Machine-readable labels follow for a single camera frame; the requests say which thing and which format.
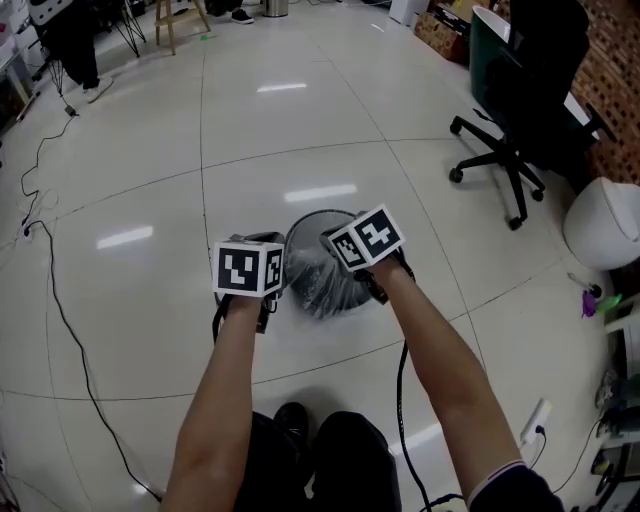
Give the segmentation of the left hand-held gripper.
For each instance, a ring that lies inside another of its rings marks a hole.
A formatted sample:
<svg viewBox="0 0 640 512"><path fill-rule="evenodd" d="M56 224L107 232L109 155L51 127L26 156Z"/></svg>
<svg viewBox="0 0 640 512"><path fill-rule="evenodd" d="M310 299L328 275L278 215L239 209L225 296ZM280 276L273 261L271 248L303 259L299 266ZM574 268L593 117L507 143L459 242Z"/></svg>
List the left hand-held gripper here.
<svg viewBox="0 0 640 512"><path fill-rule="evenodd" d="M217 310L212 333L217 335L235 297L261 300L256 333L264 334L271 314L277 310L284 284L284 242L278 232L234 234L216 242L213 252L213 291Z"/></svg>

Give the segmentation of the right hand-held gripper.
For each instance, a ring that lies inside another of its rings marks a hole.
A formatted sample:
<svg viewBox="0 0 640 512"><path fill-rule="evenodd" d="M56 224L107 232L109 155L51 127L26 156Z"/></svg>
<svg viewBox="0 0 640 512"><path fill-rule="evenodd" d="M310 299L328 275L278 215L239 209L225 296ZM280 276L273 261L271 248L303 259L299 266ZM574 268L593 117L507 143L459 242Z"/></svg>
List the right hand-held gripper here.
<svg viewBox="0 0 640 512"><path fill-rule="evenodd" d="M364 284L380 304L386 304L388 296L370 271L372 266L392 258L415 279L403 251L406 238L384 204L361 212L349 223L329 228L320 235L320 242L340 262L346 275Z"/></svg>

